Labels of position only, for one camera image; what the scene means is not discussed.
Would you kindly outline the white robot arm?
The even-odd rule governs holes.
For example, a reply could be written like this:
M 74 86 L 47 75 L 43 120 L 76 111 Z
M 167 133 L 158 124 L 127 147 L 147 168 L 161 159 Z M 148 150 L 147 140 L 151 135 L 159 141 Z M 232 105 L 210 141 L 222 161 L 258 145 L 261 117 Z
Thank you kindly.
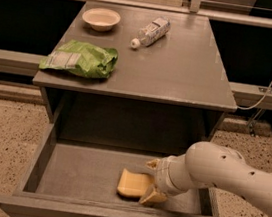
M 141 204 L 161 203 L 191 189 L 216 187 L 241 197 L 272 217 L 272 174 L 248 166 L 240 152 L 197 142 L 185 154 L 153 159 L 154 183 L 139 199 Z

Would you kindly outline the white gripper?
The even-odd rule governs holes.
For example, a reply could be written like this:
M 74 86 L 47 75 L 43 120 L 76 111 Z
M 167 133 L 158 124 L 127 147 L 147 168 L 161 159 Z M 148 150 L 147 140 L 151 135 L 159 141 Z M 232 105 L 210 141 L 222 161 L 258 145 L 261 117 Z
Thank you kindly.
M 155 185 L 149 185 L 147 191 L 139 199 L 143 206 L 152 206 L 165 202 L 167 196 L 184 194 L 190 189 L 204 189 L 206 185 L 192 178 L 186 169 L 185 156 L 168 156 L 163 159 L 152 159 L 145 163 L 153 169 Z

